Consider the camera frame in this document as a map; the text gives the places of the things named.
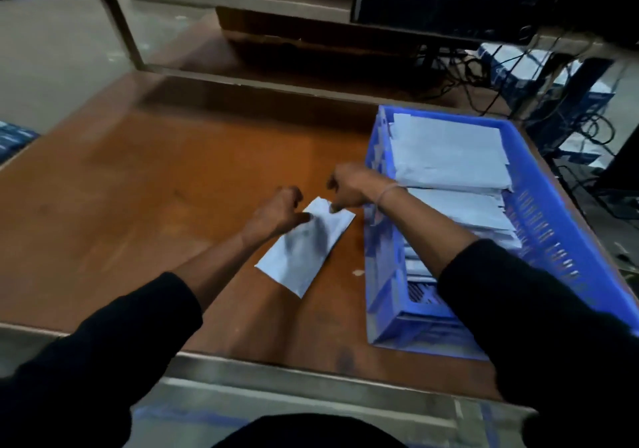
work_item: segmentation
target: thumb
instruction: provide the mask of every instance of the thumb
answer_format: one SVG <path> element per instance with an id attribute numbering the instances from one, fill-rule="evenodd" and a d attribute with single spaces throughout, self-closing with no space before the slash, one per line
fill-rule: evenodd
<path id="1" fill-rule="evenodd" d="M 295 213 L 295 218 L 293 220 L 295 226 L 299 226 L 300 224 L 304 224 L 313 219 L 313 215 L 311 213 Z"/>
<path id="2" fill-rule="evenodd" d="M 343 209 L 344 207 L 341 204 L 334 202 L 334 203 L 331 203 L 329 210 L 331 213 L 339 213 Z"/>

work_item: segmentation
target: person's left hand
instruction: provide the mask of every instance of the person's left hand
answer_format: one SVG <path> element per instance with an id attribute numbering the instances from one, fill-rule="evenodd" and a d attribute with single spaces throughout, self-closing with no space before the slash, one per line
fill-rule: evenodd
<path id="1" fill-rule="evenodd" d="M 244 242 L 251 245 L 263 243 L 280 234 L 288 233 L 295 226 L 311 220 L 310 213 L 296 212 L 302 192 L 296 186 L 280 187 L 254 213 L 242 231 Z"/>

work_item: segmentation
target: person's right hand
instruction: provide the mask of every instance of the person's right hand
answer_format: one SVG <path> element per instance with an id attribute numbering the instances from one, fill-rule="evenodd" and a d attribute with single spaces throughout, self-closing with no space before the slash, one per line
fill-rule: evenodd
<path id="1" fill-rule="evenodd" d="M 371 203 L 386 186 L 394 182 L 361 162 L 338 164 L 326 183 L 326 187 L 335 189 L 335 200 L 330 211 L 336 213 L 344 208 L 357 208 Z"/>

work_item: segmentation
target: bracelet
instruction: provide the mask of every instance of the bracelet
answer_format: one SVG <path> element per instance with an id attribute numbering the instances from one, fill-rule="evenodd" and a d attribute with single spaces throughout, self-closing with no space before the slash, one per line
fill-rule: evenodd
<path id="1" fill-rule="evenodd" d="M 381 192 L 379 193 L 379 195 L 377 196 L 377 199 L 375 200 L 374 204 L 375 207 L 379 210 L 379 202 L 381 201 L 382 197 L 384 194 L 386 194 L 388 191 L 390 191 L 391 189 L 394 189 L 395 187 L 401 187 L 404 188 L 404 186 L 402 186 L 399 182 L 394 182 L 393 184 L 389 184 L 388 186 L 386 186 L 384 189 L 381 190 Z"/>

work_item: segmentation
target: hand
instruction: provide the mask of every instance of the hand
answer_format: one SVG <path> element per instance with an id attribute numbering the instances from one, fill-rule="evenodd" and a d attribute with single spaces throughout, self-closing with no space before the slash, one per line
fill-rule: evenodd
<path id="1" fill-rule="evenodd" d="M 279 187 L 277 192 L 254 213 L 242 231 L 245 243 L 256 245 L 280 234 L 288 233 L 295 226 L 311 220 L 310 213 L 296 212 L 302 193 L 296 186 Z"/>
<path id="2" fill-rule="evenodd" d="M 360 162 L 338 164 L 326 183 L 326 187 L 335 189 L 335 201 L 331 204 L 330 211 L 336 213 L 344 208 L 356 208 L 371 203 L 393 182 L 393 179 Z"/>

